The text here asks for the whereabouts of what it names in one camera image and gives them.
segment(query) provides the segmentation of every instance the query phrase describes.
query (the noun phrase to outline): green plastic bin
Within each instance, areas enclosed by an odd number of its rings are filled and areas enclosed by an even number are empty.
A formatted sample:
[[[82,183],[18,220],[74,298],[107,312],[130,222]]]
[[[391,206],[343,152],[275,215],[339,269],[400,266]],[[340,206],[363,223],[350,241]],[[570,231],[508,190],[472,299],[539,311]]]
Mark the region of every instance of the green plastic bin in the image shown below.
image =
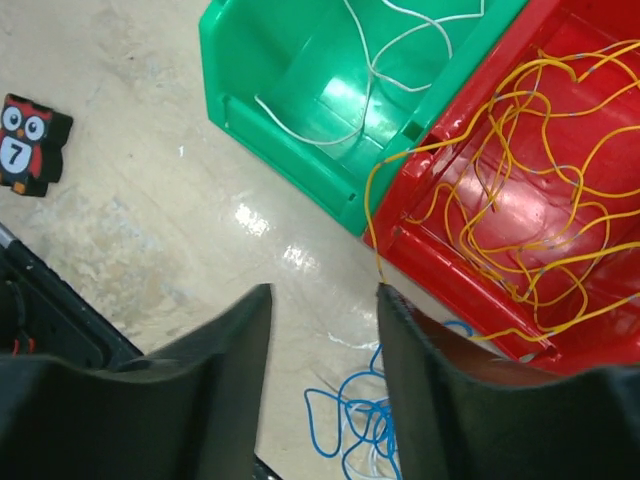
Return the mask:
[[[433,19],[480,11],[480,0],[395,0]],[[381,0],[352,0],[370,55],[420,23]],[[373,166],[420,142],[484,59],[526,0],[486,0],[482,18],[443,23],[390,48],[377,68],[409,86],[376,79],[364,131],[338,145],[316,146],[282,130],[265,102],[297,134],[320,141],[344,137],[360,123],[368,71],[343,0],[214,0],[200,21],[209,118],[297,185],[354,235],[366,226],[364,188]],[[371,191],[375,211],[400,163],[380,171]]]

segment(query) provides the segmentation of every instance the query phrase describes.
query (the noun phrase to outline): red owl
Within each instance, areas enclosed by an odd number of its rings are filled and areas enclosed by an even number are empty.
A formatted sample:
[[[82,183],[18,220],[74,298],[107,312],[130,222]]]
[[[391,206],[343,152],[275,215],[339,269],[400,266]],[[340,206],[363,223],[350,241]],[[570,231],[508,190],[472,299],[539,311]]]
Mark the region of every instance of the red owl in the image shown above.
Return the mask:
[[[0,121],[0,184],[44,197],[48,184],[62,175],[62,147],[73,118],[8,94]]]

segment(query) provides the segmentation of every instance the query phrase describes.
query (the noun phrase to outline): yellow wire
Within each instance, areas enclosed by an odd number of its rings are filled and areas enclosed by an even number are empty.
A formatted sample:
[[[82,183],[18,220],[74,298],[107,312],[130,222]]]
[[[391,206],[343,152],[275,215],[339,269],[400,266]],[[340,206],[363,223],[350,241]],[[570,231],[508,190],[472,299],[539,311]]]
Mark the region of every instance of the yellow wire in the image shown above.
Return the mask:
[[[614,48],[617,48],[619,46],[623,46],[623,45],[627,45],[624,48],[621,48],[620,50],[617,50],[609,55],[604,55],[603,53],[609,50],[612,50]],[[491,123],[491,130],[487,133],[487,135],[485,136],[485,139],[483,140],[483,143],[481,144],[480,148],[477,149],[477,151],[475,152],[475,154],[473,155],[473,157],[470,159],[469,163],[467,164],[467,166],[465,167],[464,171],[461,173],[461,175],[459,176],[457,182],[453,185],[446,183],[446,182],[441,182],[439,183],[434,192],[433,192],[433,199],[431,202],[431,205],[429,206],[427,213],[424,215],[424,217],[420,220],[416,220],[413,218],[406,218],[405,221],[407,221],[408,223],[412,223],[412,224],[421,224],[424,221],[426,221],[433,213],[435,206],[437,204],[438,201],[438,196],[439,196],[439,192],[442,189],[448,189],[450,191],[450,194],[447,198],[445,207],[444,207],[444,221],[445,221],[445,229],[446,229],[446,233],[447,233],[447,237],[449,239],[449,242],[453,245],[453,236],[451,234],[451,230],[450,230],[450,226],[449,226],[449,208],[451,205],[452,200],[456,201],[456,204],[458,205],[458,207],[460,208],[460,211],[462,213],[463,219],[465,221],[465,226],[463,227],[463,229],[460,231],[459,235],[458,235],[458,243],[460,245],[460,247],[463,250],[464,256],[465,258],[467,258],[469,261],[471,261],[471,263],[473,263],[474,265],[476,265],[476,267],[479,269],[480,273],[484,276],[487,276],[488,278],[490,278],[491,280],[497,281],[499,283],[501,283],[505,289],[511,294],[512,298],[516,301],[519,302],[524,302],[524,303],[528,303],[533,305],[533,311],[534,311],[534,321],[537,325],[537,327],[541,330],[546,332],[544,335],[539,335],[539,336],[530,336],[516,328],[510,328],[501,332],[496,332],[493,333],[491,335],[487,335],[487,336],[476,336],[476,337],[472,337],[475,340],[492,340],[494,338],[498,338],[504,335],[508,335],[508,334],[515,334],[520,336],[521,338],[530,341],[530,342],[538,342],[541,340],[544,340],[546,338],[549,338],[552,335],[561,333],[566,331],[568,328],[570,328],[573,325],[576,325],[582,321],[588,320],[590,318],[594,318],[598,315],[607,313],[615,308],[618,308],[619,306],[633,300],[634,298],[637,298],[640,296],[640,292],[638,292],[637,294],[634,294],[628,298],[622,299],[614,304],[611,304],[607,307],[601,308],[600,310],[585,314],[584,312],[587,309],[588,306],[588,292],[586,291],[583,282],[584,280],[587,278],[587,276],[591,273],[591,271],[593,270],[593,268],[595,268],[595,266],[597,265],[597,263],[606,255],[610,255],[610,254],[614,254],[614,253],[618,253],[624,250],[628,250],[628,249],[632,249],[632,248],[638,248],[640,247],[640,242],[630,242],[627,244],[623,244],[623,245],[617,245],[615,247],[609,247],[607,248],[607,244],[609,241],[609,235],[610,235],[610,225],[611,225],[611,221],[618,219],[618,218],[625,218],[625,217],[630,217],[630,216],[635,216],[640,214],[640,210],[635,210],[632,212],[623,212],[623,213],[618,213],[618,214],[609,214],[606,207],[604,207],[604,205],[602,205],[599,202],[584,202],[584,203],[580,203],[580,198],[584,193],[590,193],[594,196],[598,196],[598,197],[602,197],[602,198],[609,198],[609,199],[621,199],[621,198],[627,198],[633,195],[637,195],[638,193],[640,193],[640,189],[631,191],[631,192],[624,192],[624,193],[605,193],[605,192],[599,192],[597,190],[591,189],[590,187],[585,185],[584,182],[584,174],[587,170],[587,168],[589,167],[590,163],[592,162],[593,158],[595,157],[595,155],[597,154],[597,152],[600,150],[600,148],[602,148],[602,146],[611,138],[615,137],[616,135],[619,135],[621,133],[624,132],[630,132],[630,131],[636,131],[636,130],[640,130],[640,125],[637,126],[627,126],[627,127],[622,127],[619,128],[609,134],[607,134],[605,137],[603,137],[602,139],[600,139],[600,141],[596,144],[596,146],[592,149],[592,151],[590,152],[589,156],[587,157],[585,163],[583,164],[582,168],[578,169],[577,167],[573,166],[573,165],[562,165],[559,166],[553,156],[553,152],[551,150],[551,147],[549,145],[549,141],[547,139],[547,134],[546,134],[546,129],[547,129],[547,125],[549,123],[549,121],[553,118],[566,118],[566,117],[578,117],[578,116],[585,116],[585,115],[589,115],[591,113],[595,113],[599,110],[601,110],[602,108],[604,108],[606,105],[608,105],[610,102],[612,102],[613,100],[615,100],[616,98],[618,98],[619,96],[621,96],[622,94],[626,93],[627,91],[631,90],[634,87],[638,87],[640,88],[640,80],[638,80],[637,75],[633,72],[633,70],[631,70],[624,62],[620,61],[618,59],[618,57],[620,57],[621,55],[624,55],[627,52],[631,52],[632,50],[635,50],[637,48],[640,48],[640,40],[629,40],[629,41],[623,41],[623,42],[618,42],[616,44],[610,45],[606,48],[597,50],[595,52],[589,52],[589,53],[583,53],[583,54],[575,54],[575,55],[568,55],[565,57],[552,57],[550,55],[545,54],[542,51],[539,51],[539,56],[541,58],[538,58],[536,60],[532,60],[530,62],[527,62],[525,64],[522,64],[520,66],[518,66],[513,72],[511,72],[510,75],[508,75],[498,86],[498,88],[495,91],[495,94],[493,95],[493,97],[486,102],[484,105],[482,105],[475,113],[475,115],[473,116],[473,118],[471,119],[471,121],[469,122],[469,125],[467,126],[467,129],[465,130],[465,132],[453,139],[450,140],[446,140],[446,141],[442,141],[442,142],[437,142],[431,145],[425,145],[422,147],[418,147],[415,149],[411,149],[411,150],[407,150],[404,152],[400,152],[398,154],[392,155],[390,157],[388,157],[387,159],[383,160],[382,162],[378,163],[377,165],[375,165],[373,167],[373,169],[371,170],[369,177],[367,178],[367,183],[365,186],[365,195],[364,195],[364,207],[365,207],[365,216],[367,219],[367,224],[369,227],[369,232],[371,235],[371,243],[376,255],[376,264],[378,267],[378,271],[380,273],[380,277],[382,279],[383,282],[386,283],[386,279],[382,270],[382,261],[381,261],[381,256],[379,254],[378,251],[378,239],[375,233],[375,226],[373,224],[373,218],[372,218],[372,214],[371,214],[371,209],[370,209],[370,192],[371,192],[371,186],[373,183],[373,179],[375,178],[375,175],[377,174],[377,172],[380,170],[380,168],[382,168],[384,165],[392,163],[396,160],[400,160],[400,159],[404,159],[407,155],[411,154],[411,153],[419,153],[419,152],[425,152],[425,151],[429,151],[429,150],[436,150],[439,148],[443,148],[443,147],[448,147],[451,145],[455,145],[461,142],[464,142],[467,138],[470,137],[471,133],[474,131],[477,123],[479,122],[480,118],[482,117],[483,114],[487,113],[487,117],[489,119],[489,122]],[[565,62],[568,61],[575,61],[575,60],[579,60],[579,59],[583,59],[583,58],[598,58],[599,61],[591,68],[589,68],[584,74],[582,74],[580,77],[577,77],[575,70],[570,67],[569,65],[567,65]],[[541,75],[542,75],[542,70],[546,67],[556,67],[559,68],[561,70],[566,71],[571,80],[573,82],[576,83],[580,83],[582,81],[584,81],[586,78],[588,78],[595,70],[597,70],[598,68],[601,68],[603,65],[606,65],[608,63],[613,63],[614,65],[622,68],[629,76],[630,78],[633,80],[632,83],[630,83],[629,85],[623,87],[622,89],[618,90],[616,93],[614,93],[613,95],[611,95],[610,97],[608,97],[607,99],[605,99],[603,102],[601,102],[599,105],[585,110],[583,112],[571,112],[571,113],[554,113],[552,111],[551,108],[551,102],[549,101],[549,99],[544,96],[543,94],[541,94],[540,92],[537,92],[537,88],[538,85],[540,83],[541,80]],[[522,81],[524,81],[524,79],[526,77],[528,77],[529,75],[531,75],[532,73],[537,72],[537,76],[536,76],[536,87],[534,89],[534,91],[524,91],[524,90],[520,90],[520,85],[522,83]],[[509,93],[505,93],[502,94],[502,91],[511,83],[513,83],[515,81],[514,84],[514,90],[513,92],[509,92]],[[526,96],[528,97],[526,99],[526,101],[521,105],[519,98],[522,96]],[[534,98],[538,98],[539,100],[541,100],[544,105],[545,105],[545,112],[539,112],[537,110],[533,110],[528,108],[528,106],[530,105],[531,101]],[[514,102],[516,103],[516,108],[513,108],[513,105],[509,105],[506,109],[506,111],[502,114],[502,116],[496,120],[492,114],[493,108],[494,106],[502,101],[505,100],[509,100],[509,99],[513,99]],[[541,126],[541,134],[542,134],[542,141],[543,141],[543,145],[545,148],[545,152],[549,158],[549,161],[551,163],[551,168],[549,169],[545,169],[545,170],[540,170],[540,171],[534,171],[528,167],[526,167],[525,165],[522,165],[514,156],[513,153],[510,150],[510,142],[511,139],[513,137],[513,134],[517,128],[517,124],[518,124],[518,119],[522,114],[531,114],[531,115],[536,115],[536,116],[541,116],[544,117],[543,122],[542,122],[542,126]],[[505,137],[504,133],[503,133],[503,129],[505,128],[505,125],[507,123],[511,122],[511,126],[510,129]],[[489,140],[493,137],[497,135],[498,136],[498,140],[503,148],[503,154],[500,160],[500,164],[498,166],[498,169],[496,171],[496,175],[493,179],[493,181],[491,182],[491,187],[489,188],[488,185],[484,182],[484,179],[482,178],[482,175],[480,174],[480,169],[479,169],[479,159],[482,155],[482,152],[484,151],[484,149],[486,148]],[[503,167],[504,167],[504,163],[507,163],[507,169],[504,172],[503,175]],[[485,195],[487,197],[487,203],[478,211],[478,213],[470,220],[469,219],[469,215],[466,212],[466,209],[460,199],[460,197],[458,196],[456,189],[458,188],[458,186],[460,185],[460,182],[462,181],[462,178],[465,176],[468,168],[473,165],[476,177],[478,178],[479,183],[481,184]],[[476,228],[476,226],[482,221],[482,219],[484,218],[484,216],[486,215],[486,213],[488,212],[488,210],[491,208],[493,211],[497,211],[498,210],[498,203],[497,203],[497,197],[499,196],[500,192],[502,191],[505,183],[508,181],[508,179],[510,178],[511,175],[511,171],[513,167],[517,167],[520,170],[523,170],[525,172],[531,173],[531,174],[535,174],[535,175],[547,175],[547,174],[551,174],[551,173],[556,173],[558,175],[558,177],[560,177],[565,183],[569,183],[571,185],[574,186],[574,191],[573,194],[571,195],[571,199],[570,202],[572,204],[572,208],[571,208],[571,214],[569,216],[569,221],[567,222],[567,224],[560,229],[558,232],[556,232],[552,237],[547,238],[545,240],[540,240],[540,241],[536,241],[533,243],[528,243],[525,245],[511,245],[511,246],[507,246],[507,247],[500,247],[497,249],[483,249],[480,248],[477,240],[475,239],[474,236],[474,230]],[[564,172],[562,171],[563,169],[565,170],[570,170],[572,172],[574,172],[577,176],[577,179],[571,180],[570,178],[568,178]],[[575,221],[575,217],[577,215],[577,211],[579,208],[583,208],[583,207],[588,207],[588,206],[594,206],[597,207],[599,209],[602,210],[603,212],[603,216],[599,217],[595,220],[593,220],[592,222],[590,222],[589,224],[585,225],[584,227],[582,227],[580,229],[580,231],[574,235],[572,238],[562,241],[560,243],[557,244],[553,244],[553,245],[549,245],[549,246],[545,246],[545,243],[550,243],[550,240],[555,240],[557,238],[562,237],[571,227],[571,225],[574,223]],[[605,238],[604,238],[604,242],[603,242],[603,247],[601,250],[597,251],[597,252],[592,252],[592,253],[588,253],[588,254],[584,254],[584,255],[576,255],[573,257],[569,257],[569,258],[563,258],[560,260],[556,260],[554,262],[551,262],[547,265],[545,265],[544,267],[540,267],[540,268],[527,268],[523,263],[522,260],[520,258],[520,255],[523,251],[525,250],[542,250],[542,249],[551,249],[551,248],[559,248],[561,246],[566,245],[567,243],[573,241],[573,239],[575,239],[577,236],[584,234],[585,232],[587,232],[589,229],[593,228],[595,225],[602,223],[602,222],[606,222],[605,223]],[[493,258],[491,258],[491,256],[489,255],[490,253],[498,253],[498,252],[507,252],[510,250],[515,250],[515,259],[516,259],[516,263],[518,264],[518,266],[520,267],[520,269],[514,269],[514,268],[510,268],[510,267],[505,267],[504,265],[500,265],[498,262],[496,262]],[[585,272],[580,276],[580,278],[578,278],[570,269],[568,269],[565,265],[570,265],[573,263],[579,263],[579,262],[584,262],[584,261],[589,261],[592,260],[592,262],[590,263],[589,267],[585,270]],[[517,287],[513,284],[510,284],[509,282],[506,281],[506,279],[500,275],[498,272],[492,270],[491,268],[487,268],[487,262],[490,263],[491,265],[493,265],[494,268],[498,268],[500,270],[509,272],[509,273],[516,273],[516,274],[524,274],[527,278],[527,281],[529,283],[529,286],[527,287],[527,291],[525,292],[524,295],[519,295],[517,292]],[[559,296],[557,296],[555,299],[551,300],[551,301],[547,301],[547,302],[540,302],[539,298],[538,298],[538,292],[537,292],[537,283],[539,282],[540,278],[542,277],[543,274],[547,273],[548,271],[552,270],[552,269],[559,269],[560,271],[564,272],[567,276],[570,277],[570,279],[573,281],[573,286],[570,287],[567,291],[565,291],[564,293],[560,294]],[[576,288],[578,288],[582,294],[583,297],[583,303],[578,311],[578,313],[576,314],[575,318],[573,320],[570,320],[568,322],[565,322],[563,324],[554,326],[554,327],[542,327],[539,322],[538,322],[538,309],[540,307],[546,307],[546,306],[551,306],[554,305],[556,303],[558,303],[559,301],[561,301],[563,298],[566,298],[567,295],[569,295],[571,292],[573,292]]]

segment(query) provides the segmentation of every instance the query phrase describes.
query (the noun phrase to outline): floor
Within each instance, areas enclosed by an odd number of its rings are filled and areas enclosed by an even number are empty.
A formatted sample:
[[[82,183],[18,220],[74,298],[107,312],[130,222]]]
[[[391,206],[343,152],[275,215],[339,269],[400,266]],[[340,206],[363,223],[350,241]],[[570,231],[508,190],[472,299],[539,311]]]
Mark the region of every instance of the floor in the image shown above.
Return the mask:
[[[197,36],[207,3],[0,2],[0,94],[76,121],[62,181],[44,199],[2,189],[0,221],[145,351],[273,283],[258,453],[285,480],[343,478],[311,446],[302,392],[341,383],[371,355],[373,257],[207,120]],[[327,448],[334,412],[318,405]]]

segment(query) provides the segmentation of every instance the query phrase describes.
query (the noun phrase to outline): white wire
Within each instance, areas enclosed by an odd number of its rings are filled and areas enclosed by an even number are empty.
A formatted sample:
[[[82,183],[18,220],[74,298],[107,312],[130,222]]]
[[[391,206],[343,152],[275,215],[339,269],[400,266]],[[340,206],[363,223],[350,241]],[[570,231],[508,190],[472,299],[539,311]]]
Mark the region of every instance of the white wire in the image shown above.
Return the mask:
[[[415,12],[413,10],[409,10],[406,8],[402,8],[399,7],[393,3],[391,3],[390,0],[382,0],[382,2],[389,8],[391,8],[392,10],[398,11],[400,13],[404,13],[406,15],[410,15],[416,18],[420,18],[423,21],[427,22],[424,23],[422,25],[418,25],[417,27],[414,27],[400,35],[398,35],[396,38],[392,39],[390,42],[388,42],[384,47],[382,47],[382,49],[376,54],[376,56],[373,58],[373,61],[371,60],[371,57],[369,56],[369,47],[367,46],[367,40],[366,37],[364,35],[364,30],[362,29],[362,24],[360,23],[360,19],[358,18],[358,16],[356,15],[355,11],[353,10],[353,7],[351,6],[351,3],[349,2],[349,0],[342,0],[345,7],[347,8],[347,10],[349,11],[349,14],[351,15],[351,18],[353,19],[356,28],[358,30],[358,35],[360,36],[360,43],[362,44],[362,49],[364,51],[364,56],[367,62],[367,88],[366,88],[366,97],[365,97],[365,102],[364,102],[364,109],[362,111],[362,117],[360,120],[360,124],[358,125],[358,127],[351,133],[349,133],[348,135],[345,135],[342,138],[339,138],[337,140],[331,140],[331,141],[321,141],[321,140],[312,140],[306,137],[303,137],[301,135],[298,135],[297,133],[295,133],[293,130],[291,130],[289,127],[287,127],[278,117],[277,115],[273,112],[273,110],[271,110],[271,108],[269,106],[267,106],[259,97],[258,95],[255,95],[253,98],[256,101],[256,103],[258,105],[260,105],[260,107],[267,113],[267,115],[269,115],[269,117],[271,118],[271,120],[273,120],[273,122],[278,125],[278,127],[280,127],[282,130],[284,130],[286,133],[288,133],[290,136],[292,136],[293,138],[295,138],[296,140],[303,142],[303,143],[307,143],[307,144],[311,144],[311,145],[317,145],[317,146],[331,146],[331,145],[337,145],[340,144],[342,142],[345,142],[353,137],[355,137],[356,135],[360,134],[365,126],[366,126],[366,119],[367,119],[367,110],[369,109],[369,103],[371,102],[371,90],[373,87],[373,77],[378,77],[380,79],[386,80],[387,82],[397,86],[398,88],[401,88],[402,90],[405,90],[406,92],[409,93],[416,93],[416,92],[420,92],[422,90],[426,90],[428,88],[431,87],[431,84],[427,84],[427,85],[422,85],[420,87],[408,87],[406,85],[404,85],[402,82],[399,82],[398,80],[388,76],[388,75],[384,75],[380,72],[378,72],[375,69],[376,64],[378,63],[378,60],[380,59],[380,56],[386,52],[389,48],[391,48],[393,45],[395,45],[396,43],[398,43],[400,40],[408,37],[409,35],[412,35],[413,33],[428,28],[428,27],[435,27],[440,34],[443,36],[444,41],[447,45],[447,53],[449,55],[449,58],[451,59],[451,57],[453,56],[453,46],[451,44],[451,39],[449,38],[449,35],[447,34],[447,32],[444,30],[444,28],[442,28],[442,26],[440,25],[441,23],[444,22],[449,22],[449,21],[453,21],[453,20],[462,20],[462,19],[468,19],[468,18],[479,18],[484,16],[484,8],[485,8],[485,0],[480,0],[480,13],[474,13],[474,14],[466,14],[466,15],[453,15],[450,17],[444,17],[438,20],[433,20],[429,17],[427,17],[426,15],[423,15],[421,13]]]
[[[349,14],[351,15],[351,17],[353,18],[354,23],[356,24],[356,28],[358,29],[358,35],[360,35],[360,40],[362,43],[362,49],[364,50],[364,56],[367,59],[367,65],[369,65],[370,63],[370,59],[369,59],[369,47],[367,47],[367,42],[364,36],[364,31],[362,30],[362,24],[360,23],[360,19],[358,19],[358,16],[356,15],[356,12],[353,10],[353,7],[351,6],[351,4],[349,3],[349,0],[342,0],[345,4],[345,6],[347,7],[347,10],[349,10]],[[258,103],[258,105],[260,105],[262,107],[262,109],[267,112],[267,115],[269,115],[269,117],[271,117],[271,120],[273,120],[275,122],[276,125],[278,125],[282,130],[284,130],[285,132],[287,132],[289,135],[291,135],[293,138],[295,138],[296,140],[299,140],[301,142],[304,143],[309,143],[311,145],[318,145],[318,146],[330,146],[330,145],[337,145],[339,143],[342,142],[346,142],[347,140],[349,140],[350,138],[355,137],[356,135],[358,135],[360,132],[362,132],[364,130],[365,124],[366,124],[366,120],[367,120],[367,110],[369,109],[369,103],[371,102],[371,84],[372,84],[373,78],[371,75],[371,69],[367,69],[367,92],[366,92],[366,97],[365,97],[365,101],[364,101],[364,110],[362,112],[362,118],[360,120],[360,125],[358,126],[358,128],[356,128],[353,132],[351,132],[350,134],[339,138],[338,140],[331,140],[331,141],[320,141],[320,140],[311,140],[308,138],[305,138],[301,135],[298,135],[297,133],[295,133],[293,130],[291,130],[289,127],[287,127],[284,123],[282,123],[282,121],[276,116],[275,113],[273,113],[273,110],[271,110],[271,108],[269,108],[260,98],[258,98],[258,95],[255,95],[253,98],[255,99],[255,101]]]
[[[391,2],[389,2],[389,0],[382,0],[382,2],[387,5],[389,8],[392,8],[394,10],[397,10],[399,12],[402,13],[406,13],[407,15],[411,15],[414,17],[418,17],[418,18],[422,18],[423,20],[425,20],[427,23],[423,23],[422,25],[418,25],[417,27],[413,27],[410,30],[407,30],[406,32],[402,33],[401,35],[398,35],[396,38],[394,38],[393,40],[391,40],[389,43],[387,43],[384,47],[382,47],[380,49],[380,51],[376,54],[376,56],[373,58],[373,62],[371,62],[371,70],[374,76],[381,78],[383,80],[388,81],[389,83],[392,83],[393,85],[409,92],[409,93],[415,93],[415,92],[420,92],[422,90],[426,90],[428,88],[431,87],[431,83],[426,84],[426,85],[422,85],[421,87],[408,87],[406,85],[404,85],[403,83],[398,82],[397,80],[395,80],[394,78],[391,78],[387,75],[381,74],[380,72],[378,72],[376,70],[376,65],[378,63],[378,60],[380,59],[380,57],[392,46],[394,46],[396,43],[398,43],[399,41],[405,39],[406,37],[413,35],[416,32],[419,32],[421,30],[424,30],[425,28],[429,28],[431,26],[436,26],[440,31],[440,33],[444,36],[445,42],[447,43],[447,51],[449,52],[449,59],[451,59],[451,57],[453,56],[453,50],[450,48],[451,46],[451,40],[449,38],[449,35],[447,34],[447,32],[442,29],[442,26],[440,25],[441,23],[446,23],[446,22],[451,22],[451,21],[455,21],[455,20],[468,20],[468,19],[472,19],[472,18],[482,18],[484,17],[484,13],[485,13],[485,0],[480,0],[480,12],[479,13],[469,13],[469,14],[464,14],[464,15],[451,15],[449,17],[443,17],[443,18],[439,18],[437,20],[432,20],[429,17],[426,17],[424,15],[421,15],[417,12],[413,12],[412,10],[407,10],[407,9],[403,9],[400,8],[396,5],[393,5]]]
[[[384,400],[388,400],[389,397],[382,397],[379,398],[377,400],[373,400],[374,403],[377,402],[382,402]],[[353,413],[355,410],[357,410],[360,406],[368,406],[366,404],[354,404],[354,406],[349,410],[350,413]],[[347,432],[347,426],[349,425],[349,420],[345,419],[342,421],[342,433],[341,433],[341,438],[342,438],[342,445],[340,445],[340,456],[344,457],[344,453],[345,453],[345,449],[344,449],[344,439],[346,438],[345,433]],[[347,466],[347,468],[349,469],[349,472],[358,477],[361,478],[363,480],[398,480],[396,478],[392,478],[392,477],[385,477],[384,475],[380,474],[380,472],[378,471],[378,451],[375,447],[375,445],[371,445],[370,450],[369,450],[369,471],[372,473],[371,475],[367,475],[366,473],[362,473],[360,470],[358,470],[356,467],[354,467],[353,465],[351,465],[351,463],[349,463],[349,460],[345,460],[345,465]]]

